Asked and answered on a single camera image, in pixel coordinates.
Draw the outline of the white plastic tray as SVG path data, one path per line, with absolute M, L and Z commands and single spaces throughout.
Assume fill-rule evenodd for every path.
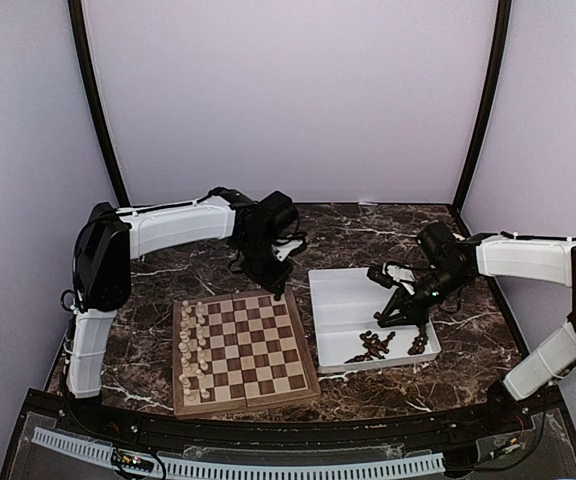
M 428 342 L 420 354 L 409 350 L 419 334 L 417 326 L 381 328 L 373 314 L 386 305 L 393 289 L 371 281 L 365 268 L 321 269 L 308 272 L 319 372 L 365 371 L 431 362 L 442 352 L 432 324 L 426 325 Z M 360 335 L 371 331 L 385 340 L 394 336 L 381 358 L 355 362 L 364 354 Z

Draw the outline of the wooden chess board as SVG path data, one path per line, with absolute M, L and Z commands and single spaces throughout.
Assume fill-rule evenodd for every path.
M 173 307 L 173 411 L 177 418 L 249 413 L 316 400 L 319 381 L 294 294 L 264 290 L 188 300 L 208 306 L 214 399 L 185 406 L 177 382 L 178 302 Z

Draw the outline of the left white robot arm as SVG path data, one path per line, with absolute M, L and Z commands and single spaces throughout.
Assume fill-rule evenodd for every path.
M 97 204 L 72 255 L 74 315 L 66 355 L 65 385 L 77 400 L 69 417 L 88 436 L 109 427 L 108 412 L 92 399 L 101 392 L 101 370 L 110 327 L 131 295 L 131 263 L 146 254 L 204 240 L 223 240 L 235 257 L 228 268 L 280 297 L 307 246 L 292 199 L 274 191 L 255 201 L 236 189 L 215 187 L 199 199 L 114 208 Z

